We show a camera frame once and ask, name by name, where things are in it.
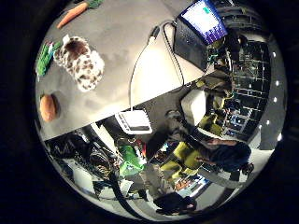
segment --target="table surface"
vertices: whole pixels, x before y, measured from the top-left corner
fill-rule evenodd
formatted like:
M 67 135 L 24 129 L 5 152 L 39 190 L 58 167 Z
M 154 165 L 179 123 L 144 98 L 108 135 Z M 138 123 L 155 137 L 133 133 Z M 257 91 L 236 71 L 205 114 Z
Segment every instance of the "table surface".
M 191 1 L 170 0 L 106 0 L 98 9 L 89 9 L 61 30 L 49 28 L 44 41 L 62 41 L 67 34 L 86 38 L 105 61 L 104 76 L 93 91 L 78 90 L 72 77 L 52 63 L 47 74 L 36 80 L 36 105 L 42 93 L 52 94 L 58 103 L 58 117 L 44 122 L 39 116 L 43 140 L 69 133 L 129 108 L 129 84 L 136 59 L 146 46 L 152 29 L 165 20 L 174 20 Z M 166 26 L 173 42 L 174 28 Z M 178 57 L 185 83 L 204 73 L 193 64 Z M 178 75 L 163 40 L 162 31 L 140 58 L 133 86 L 134 105 L 146 102 L 178 88 Z

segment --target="white box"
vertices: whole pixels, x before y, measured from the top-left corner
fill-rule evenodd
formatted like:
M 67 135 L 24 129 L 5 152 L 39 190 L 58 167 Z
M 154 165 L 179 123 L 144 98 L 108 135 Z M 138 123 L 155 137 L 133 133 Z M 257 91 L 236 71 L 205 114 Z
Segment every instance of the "white box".
M 180 102 L 185 119 L 197 125 L 206 113 L 206 95 L 204 91 L 192 90 Z

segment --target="light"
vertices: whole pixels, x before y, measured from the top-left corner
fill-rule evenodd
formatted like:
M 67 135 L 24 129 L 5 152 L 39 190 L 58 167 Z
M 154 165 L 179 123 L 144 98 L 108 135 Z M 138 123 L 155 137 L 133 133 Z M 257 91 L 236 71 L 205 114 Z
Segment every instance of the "light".
M 278 141 L 280 141 L 281 139 L 282 139 L 282 135 L 280 133 L 279 136 L 278 136 Z

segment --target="computer monitor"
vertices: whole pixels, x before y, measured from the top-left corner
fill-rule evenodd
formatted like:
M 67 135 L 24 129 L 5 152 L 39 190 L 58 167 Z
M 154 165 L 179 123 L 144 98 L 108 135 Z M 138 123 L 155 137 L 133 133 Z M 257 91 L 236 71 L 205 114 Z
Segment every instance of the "computer monitor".
M 209 0 L 199 0 L 187 7 L 178 16 L 206 45 L 221 39 L 227 32 L 216 8 Z

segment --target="bread roll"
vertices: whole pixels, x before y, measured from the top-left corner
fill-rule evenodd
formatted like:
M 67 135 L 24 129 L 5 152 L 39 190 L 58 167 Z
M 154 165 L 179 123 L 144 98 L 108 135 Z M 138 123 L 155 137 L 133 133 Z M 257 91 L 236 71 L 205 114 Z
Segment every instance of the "bread roll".
M 50 122 L 56 117 L 56 108 L 53 98 L 50 95 L 43 95 L 39 105 L 40 114 L 43 120 Z

